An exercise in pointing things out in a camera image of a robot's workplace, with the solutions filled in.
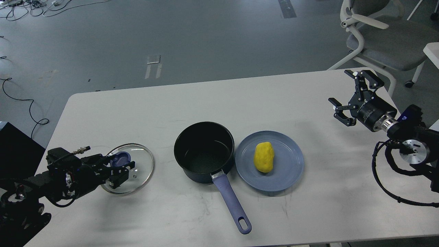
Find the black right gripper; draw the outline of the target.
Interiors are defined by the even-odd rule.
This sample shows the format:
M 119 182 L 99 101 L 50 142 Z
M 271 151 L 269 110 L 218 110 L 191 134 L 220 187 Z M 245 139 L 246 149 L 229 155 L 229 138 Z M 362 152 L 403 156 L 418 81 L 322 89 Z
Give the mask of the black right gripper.
M 354 80 L 355 91 L 350 105 L 342 105 L 334 97 L 328 99 L 334 106 L 334 118 L 347 127 L 356 125 L 356 120 L 359 120 L 370 131 L 380 131 L 383 122 L 381 118 L 394 118 L 397 114 L 395 107 L 376 94 L 376 91 L 384 86 L 384 81 L 368 69 L 356 72 L 346 69 L 344 72 Z M 344 114 L 347 110 L 351 111 L 352 117 Z

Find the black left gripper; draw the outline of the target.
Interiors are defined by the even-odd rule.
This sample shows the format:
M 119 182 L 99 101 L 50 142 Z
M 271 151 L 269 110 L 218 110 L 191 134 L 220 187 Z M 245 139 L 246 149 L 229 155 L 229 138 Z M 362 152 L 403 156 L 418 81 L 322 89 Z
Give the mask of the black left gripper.
M 130 170 L 136 167 L 136 162 L 127 156 L 96 154 L 71 158 L 75 192 L 92 192 L 106 180 L 111 189 L 117 189 L 129 179 Z

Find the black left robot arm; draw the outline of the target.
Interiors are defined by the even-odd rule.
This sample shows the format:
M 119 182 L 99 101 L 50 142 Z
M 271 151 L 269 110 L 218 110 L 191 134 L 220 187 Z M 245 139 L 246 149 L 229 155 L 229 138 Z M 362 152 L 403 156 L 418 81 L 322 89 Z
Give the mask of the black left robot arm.
M 1 179 L 1 183 L 14 184 L 13 189 L 1 195 L 2 247 L 23 247 L 48 225 L 51 214 L 44 212 L 40 198 L 65 208 L 100 185 L 118 188 L 129 179 L 129 171 L 136 167 L 127 152 L 78 158 L 78 154 L 88 150 L 89 146 L 74 152 L 54 148 L 47 152 L 45 172 L 26 179 Z

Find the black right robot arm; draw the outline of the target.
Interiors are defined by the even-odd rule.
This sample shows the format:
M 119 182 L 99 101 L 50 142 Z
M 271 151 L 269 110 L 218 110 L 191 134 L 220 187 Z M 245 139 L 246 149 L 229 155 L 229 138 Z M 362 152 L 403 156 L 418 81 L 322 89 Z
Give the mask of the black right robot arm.
M 345 74 L 355 82 L 355 92 L 347 105 L 330 97 L 334 106 L 334 118 L 347 127 L 360 122 L 371 132 L 384 131 L 387 141 L 377 142 L 372 153 L 372 174 L 378 186 L 398 203 L 420 207 L 438 207 L 438 203 L 421 203 L 397 196 L 387 190 L 377 173 L 377 156 L 384 148 L 390 168 L 400 175 L 424 176 L 430 181 L 430 189 L 438 192 L 438 131 L 426 127 L 422 120 L 422 109 L 409 105 L 400 117 L 397 109 L 377 95 L 384 82 L 371 70 Z

